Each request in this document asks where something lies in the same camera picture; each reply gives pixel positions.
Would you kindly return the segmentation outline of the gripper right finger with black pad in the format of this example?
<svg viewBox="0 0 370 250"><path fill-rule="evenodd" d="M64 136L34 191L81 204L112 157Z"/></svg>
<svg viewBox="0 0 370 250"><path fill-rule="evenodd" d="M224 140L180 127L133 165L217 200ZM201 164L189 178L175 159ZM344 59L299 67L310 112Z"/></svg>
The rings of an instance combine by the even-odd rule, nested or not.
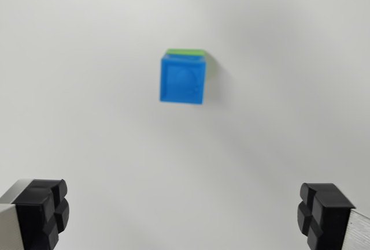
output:
<svg viewBox="0 0 370 250"><path fill-rule="evenodd" d="M300 232L312 250L369 249L369 217L332 183L303 183L297 209Z"/></svg>

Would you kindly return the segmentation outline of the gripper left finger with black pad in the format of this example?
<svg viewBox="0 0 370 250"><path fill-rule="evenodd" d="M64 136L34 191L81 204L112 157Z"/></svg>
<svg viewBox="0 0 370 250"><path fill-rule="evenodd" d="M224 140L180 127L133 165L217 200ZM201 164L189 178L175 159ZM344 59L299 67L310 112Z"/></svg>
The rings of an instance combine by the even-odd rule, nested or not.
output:
<svg viewBox="0 0 370 250"><path fill-rule="evenodd" d="M52 250L69 220L65 180L17 180L1 196L1 249Z"/></svg>

